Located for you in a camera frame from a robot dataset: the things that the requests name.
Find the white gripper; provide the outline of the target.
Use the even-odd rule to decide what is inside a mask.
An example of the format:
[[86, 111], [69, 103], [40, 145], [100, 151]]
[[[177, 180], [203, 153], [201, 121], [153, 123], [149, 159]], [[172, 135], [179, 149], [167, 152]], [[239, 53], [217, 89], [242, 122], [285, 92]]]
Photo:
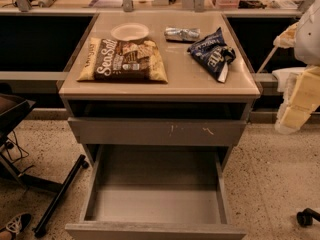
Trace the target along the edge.
[[[290, 25], [278, 35], [273, 45], [293, 48], [298, 23]], [[298, 131], [320, 106], [320, 67], [309, 65], [301, 73], [288, 75], [283, 94], [283, 103], [277, 112], [275, 129], [281, 134]]]

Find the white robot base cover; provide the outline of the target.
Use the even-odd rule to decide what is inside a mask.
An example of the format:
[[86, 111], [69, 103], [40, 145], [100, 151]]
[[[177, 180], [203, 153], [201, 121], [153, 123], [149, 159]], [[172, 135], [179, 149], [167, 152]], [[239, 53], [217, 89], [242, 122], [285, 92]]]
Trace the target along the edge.
[[286, 82], [291, 74], [300, 74], [305, 70], [304, 67], [290, 67], [282, 68], [272, 71], [272, 75], [277, 79], [277, 91], [283, 92], [285, 90]]

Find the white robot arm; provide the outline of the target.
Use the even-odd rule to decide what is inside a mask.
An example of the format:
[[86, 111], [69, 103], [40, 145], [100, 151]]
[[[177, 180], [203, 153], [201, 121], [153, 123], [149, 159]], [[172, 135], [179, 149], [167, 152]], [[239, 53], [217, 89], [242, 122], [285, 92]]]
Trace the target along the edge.
[[285, 84], [275, 129], [281, 134], [298, 131], [320, 106], [320, 0], [305, 11], [273, 41], [275, 47], [293, 48], [294, 56], [306, 67], [290, 73]]

